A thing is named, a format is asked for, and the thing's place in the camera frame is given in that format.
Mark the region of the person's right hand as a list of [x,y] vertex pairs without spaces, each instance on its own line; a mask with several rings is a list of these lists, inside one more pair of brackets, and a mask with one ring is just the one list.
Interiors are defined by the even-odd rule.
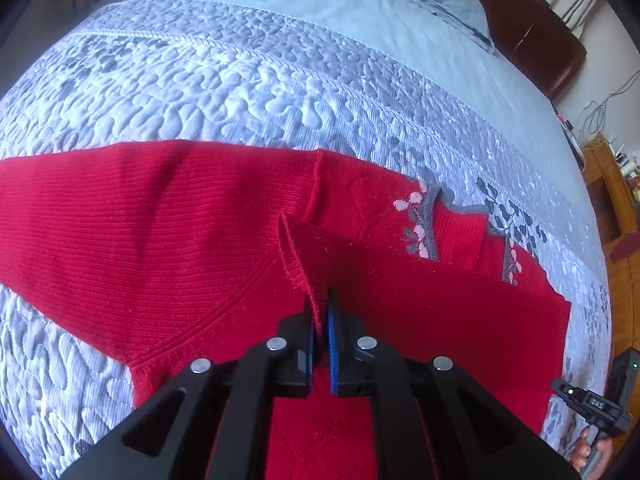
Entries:
[[[582,430],[568,458],[568,461],[577,471],[582,471],[582,468],[586,466],[587,460],[592,453],[592,449],[587,442],[588,432],[588,428]],[[589,479],[599,479],[605,472],[614,451],[613,439],[606,438],[600,440],[597,443],[597,450],[601,452],[601,457],[591,471]]]

